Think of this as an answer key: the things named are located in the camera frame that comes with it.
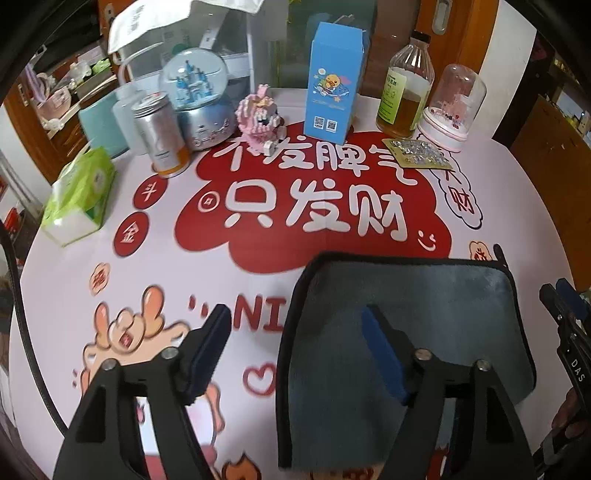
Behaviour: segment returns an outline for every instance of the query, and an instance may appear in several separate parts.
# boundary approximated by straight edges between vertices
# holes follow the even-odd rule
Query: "bottle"
[[[146,96],[146,92],[138,90],[133,83],[126,83],[115,90],[118,102],[113,106],[113,115],[125,137],[129,149],[134,155],[144,155],[148,152],[144,140],[135,126],[134,113],[131,107]]]
[[[412,136],[427,102],[435,71],[427,47],[431,37],[414,31],[392,60],[379,103],[377,127],[391,137]]]

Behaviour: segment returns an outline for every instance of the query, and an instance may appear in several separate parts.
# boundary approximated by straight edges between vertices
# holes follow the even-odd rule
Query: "blue box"
[[[312,42],[304,135],[343,145],[368,51],[367,32],[321,22]]]

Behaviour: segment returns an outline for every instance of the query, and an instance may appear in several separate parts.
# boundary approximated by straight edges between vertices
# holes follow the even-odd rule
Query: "tissue pack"
[[[304,135],[345,143],[367,51],[364,30],[319,24],[310,55]]]
[[[42,230],[61,246],[96,232],[114,177],[115,167],[102,147],[68,163],[52,186]]]

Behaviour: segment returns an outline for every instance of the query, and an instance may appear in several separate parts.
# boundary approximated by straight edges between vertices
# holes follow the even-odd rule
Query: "glass dome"
[[[427,111],[441,127],[460,137],[468,130],[484,101],[486,85],[480,77],[464,65],[448,65]]]
[[[203,48],[176,54],[160,74],[160,90],[168,93],[177,111],[192,110],[219,99],[227,85],[226,63]]]

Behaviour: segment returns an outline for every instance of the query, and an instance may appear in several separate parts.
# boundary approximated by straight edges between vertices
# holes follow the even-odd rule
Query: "bottle label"
[[[414,130],[417,127],[418,121],[423,116],[423,110],[425,109],[425,103],[427,103],[427,97],[429,96],[429,93],[430,92],[431,92],[431,87],[429,87],[427,89],[427,91],[423,94],[423,96],[421,97],[421,101],[418,104],[417,114],[414,116],[414,120],[410,124],[410,130],[411,131]]]
[[[393,124],[398,113],[398,107],[404,93],[407,78],[394,69],[388,70],[386,84],[382,92],[382,101],[379,103],[378,115],[389,124]]]

